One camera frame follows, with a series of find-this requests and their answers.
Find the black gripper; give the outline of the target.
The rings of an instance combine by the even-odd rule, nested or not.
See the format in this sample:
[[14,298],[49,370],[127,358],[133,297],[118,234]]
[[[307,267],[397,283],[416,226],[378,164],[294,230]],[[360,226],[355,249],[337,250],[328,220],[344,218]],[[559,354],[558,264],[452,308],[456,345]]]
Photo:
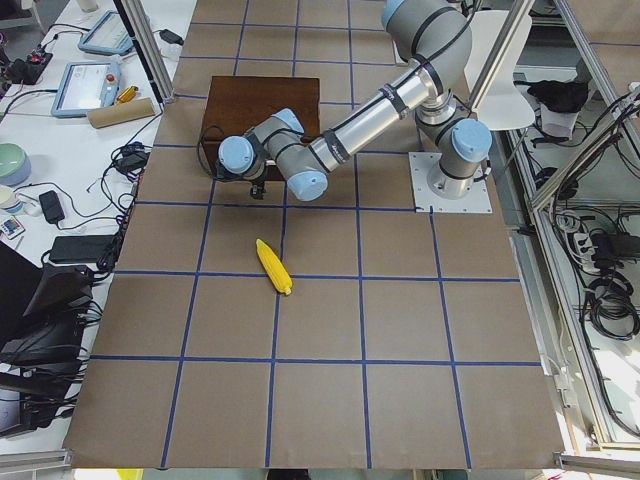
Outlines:
[[253,182],[250,188],[250,196],[253,199],[263,199],[266,194],[266,186],[264,182]]

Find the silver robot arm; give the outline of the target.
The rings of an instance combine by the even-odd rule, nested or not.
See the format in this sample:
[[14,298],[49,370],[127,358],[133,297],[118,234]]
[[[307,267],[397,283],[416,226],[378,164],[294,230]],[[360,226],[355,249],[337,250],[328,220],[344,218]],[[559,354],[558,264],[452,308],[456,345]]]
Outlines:
[[463,197],[492,145],[489,128],[462,115],[451,91],[471,54],[471,21],[446,1],[387,2],[381,24],[406,61],[406,70],[309,143],[289,108],[241,136],[226,137],[218,148],[213,178],[249,182],[253,197],[259,198],[267,164],[273,162],[294,196],[310,202],[325,193],[331,171],[389,127],[412,117],[441,152],[429,170],[429,188],[442,198]]

